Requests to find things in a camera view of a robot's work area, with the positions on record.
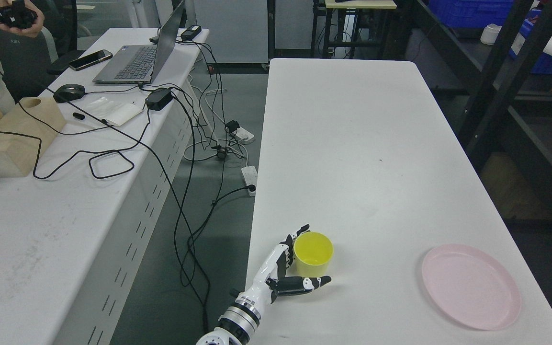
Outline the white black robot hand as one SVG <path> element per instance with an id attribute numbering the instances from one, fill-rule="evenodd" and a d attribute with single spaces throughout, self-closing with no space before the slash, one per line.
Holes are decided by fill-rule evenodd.
<path id="1" fill-rule="evenodd" d="M 331 282 L 330 276 L 286 276 L 295 260 L 293 245 L 305 233 L 313 233 L 309 225 L 288 234 L 273 248 L 251 280 L 251 286 L 238 294 L 230 310 L 242 310 L 260 318 L 266 306 L 274 303 L 277 297 L 310 293 Z"/>

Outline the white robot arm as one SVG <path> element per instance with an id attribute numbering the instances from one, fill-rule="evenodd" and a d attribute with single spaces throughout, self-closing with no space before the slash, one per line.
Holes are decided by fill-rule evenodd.
<path id="1" fill-rule="evenodd" d="M 204 334 L 197 345 L 247 345 L 260 325 L 261 314 L 250 298 L 239 296 L 219 317 L 213 331 Z"/>

